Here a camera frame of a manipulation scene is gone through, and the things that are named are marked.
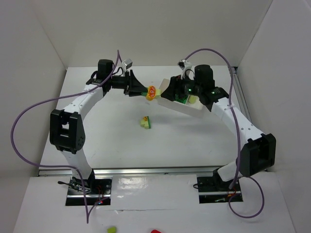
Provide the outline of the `green two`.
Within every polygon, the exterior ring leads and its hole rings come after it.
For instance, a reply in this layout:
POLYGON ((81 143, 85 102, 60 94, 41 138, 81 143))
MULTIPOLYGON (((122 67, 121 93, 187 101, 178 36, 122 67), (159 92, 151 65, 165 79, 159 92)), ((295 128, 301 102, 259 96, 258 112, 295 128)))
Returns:
POLYGON ((188 101, 189 96, 188 95, 175 95, 175 101, 182 103, 182 104, 186 104, 188 101))

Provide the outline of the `yellow orange lego piece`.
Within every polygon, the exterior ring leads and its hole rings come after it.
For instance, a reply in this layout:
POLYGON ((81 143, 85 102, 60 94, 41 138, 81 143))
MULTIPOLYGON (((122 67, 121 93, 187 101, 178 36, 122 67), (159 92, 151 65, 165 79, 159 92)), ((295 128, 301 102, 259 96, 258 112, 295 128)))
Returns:
POLYGON ((151 85, 147 89, 146 99, 148 101, 152 101, 154 99, 157 99, 161 96, 161 90, 157 89, 155 86, 151 85))

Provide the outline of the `pale green lego brick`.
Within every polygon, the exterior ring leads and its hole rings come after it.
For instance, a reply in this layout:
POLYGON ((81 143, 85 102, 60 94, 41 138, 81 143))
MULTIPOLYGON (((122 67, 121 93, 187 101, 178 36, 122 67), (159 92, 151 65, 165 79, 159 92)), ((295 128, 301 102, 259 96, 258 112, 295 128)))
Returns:
POLYGON ((197 100, 197 97, 196 97, 196 96, 189 95, 188 102, 189 102, 190 104, 195 104, 196 100, 197 100))

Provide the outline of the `white divided plastic container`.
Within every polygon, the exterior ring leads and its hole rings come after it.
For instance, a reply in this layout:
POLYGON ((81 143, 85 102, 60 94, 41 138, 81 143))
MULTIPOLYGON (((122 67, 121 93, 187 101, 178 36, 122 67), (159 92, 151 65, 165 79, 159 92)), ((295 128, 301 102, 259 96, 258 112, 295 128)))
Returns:
POLYGON ((176 101, 169 101, 162 97, 159 97, 157 99, 157 103, 161 106, 167 107, 171 110, 178 111, 180 113, 184 113, 192 117, 202 118, 204 115, 204 106, 199 101, 198 97, 195 104, 190 104, 188 101, 186 104, 182 104, 176 101))

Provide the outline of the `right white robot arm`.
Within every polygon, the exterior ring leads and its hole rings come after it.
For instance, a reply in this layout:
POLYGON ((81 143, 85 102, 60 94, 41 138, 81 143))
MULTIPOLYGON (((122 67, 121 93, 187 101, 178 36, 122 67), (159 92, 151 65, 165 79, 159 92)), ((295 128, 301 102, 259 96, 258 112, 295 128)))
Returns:
POLYGON ((174 101, 177 97, 196 96, 236 136, 238 155, 235 161, 213 171, 217 188, 233 186, 238 178, 250 177, 275 164, 276 138, 256 128, 232 103, 230 95, 217 87, 209 65, 192 67, 186 60, 178 63, 182 73, 170 78, 161 97, 174 101))

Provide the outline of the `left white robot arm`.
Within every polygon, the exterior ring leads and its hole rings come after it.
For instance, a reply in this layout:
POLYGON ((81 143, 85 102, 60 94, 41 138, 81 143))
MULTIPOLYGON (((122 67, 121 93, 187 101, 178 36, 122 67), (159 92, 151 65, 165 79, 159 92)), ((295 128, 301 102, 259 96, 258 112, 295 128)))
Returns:
POLYGON ((72 170, 73 185, 92 189, 95 182, 93 169, 87 162, 83 146, 86 141, 83 121, 90 110, 109 92, 122 89, 130 97, 146 96, 148 89, 141 84, 131 70, 132 60, 121 63, 123 75, 114 75, 114 63, 101 59, 98 69, 69 105, 53 110, 50 115, 50 143, 66 158, 72 170))

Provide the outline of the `pale yellow green lego stack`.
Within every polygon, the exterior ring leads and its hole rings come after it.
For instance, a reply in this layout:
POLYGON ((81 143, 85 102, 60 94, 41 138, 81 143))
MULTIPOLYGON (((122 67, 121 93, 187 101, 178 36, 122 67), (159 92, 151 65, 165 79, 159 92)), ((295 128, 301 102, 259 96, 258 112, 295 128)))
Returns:
POLYGON ((140 121, 140 126, 144 129, 150 129, 151 128, 151 122, 149 116, 144 116, 142 120, 140 121))

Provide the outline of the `lime green object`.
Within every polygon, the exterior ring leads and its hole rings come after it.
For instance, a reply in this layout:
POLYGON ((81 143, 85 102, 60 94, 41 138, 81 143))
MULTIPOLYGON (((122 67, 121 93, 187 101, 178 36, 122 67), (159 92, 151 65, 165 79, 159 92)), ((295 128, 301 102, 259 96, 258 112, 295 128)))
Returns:
POLYGON ((117 232, 117 228, 115 226, 109 227, 107 229, 107 233, 116 233, 117 232))

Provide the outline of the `red object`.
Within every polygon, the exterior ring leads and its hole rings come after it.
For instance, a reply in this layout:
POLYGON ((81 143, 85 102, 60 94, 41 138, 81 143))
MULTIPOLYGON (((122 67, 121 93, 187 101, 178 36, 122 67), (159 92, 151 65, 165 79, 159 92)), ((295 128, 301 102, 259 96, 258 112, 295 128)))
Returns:
POLYGON ((151 230, 151 233, 162 233, 162 232, 159 231, 159 230, 154 229, 154 230, 151 230))

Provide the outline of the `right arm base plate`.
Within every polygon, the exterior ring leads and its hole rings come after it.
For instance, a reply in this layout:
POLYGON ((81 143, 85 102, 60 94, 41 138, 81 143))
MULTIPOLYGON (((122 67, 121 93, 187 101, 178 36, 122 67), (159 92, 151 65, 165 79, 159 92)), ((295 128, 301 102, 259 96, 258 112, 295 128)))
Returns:
POLYGON ((214 183, 212 177, 197 177, 197 183, 192 187, 198 190, 199 203, 225 203, 230 198, 232 202, 243 202, 240 184, 237 183, 232 189, 229 189, 230 182, 220 186, 214 183))

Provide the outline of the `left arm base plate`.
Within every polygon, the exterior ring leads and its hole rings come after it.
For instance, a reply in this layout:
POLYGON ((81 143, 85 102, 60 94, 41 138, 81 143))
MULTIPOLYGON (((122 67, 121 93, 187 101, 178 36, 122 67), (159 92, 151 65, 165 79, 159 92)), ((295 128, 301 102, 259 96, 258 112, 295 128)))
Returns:
MULTIPOLYGON (((68 187, 66 206, 83 206, 84 197, 83 189, 79 184, 75 184, 73 179, 69 182, 58 181, 60 185, 68 187)), ((112 179, 96 179, 92 188, 86 186, 86 202, 88 206, 94 205, 100 201, 98 205, 110 205, 111 203, 112 179)))

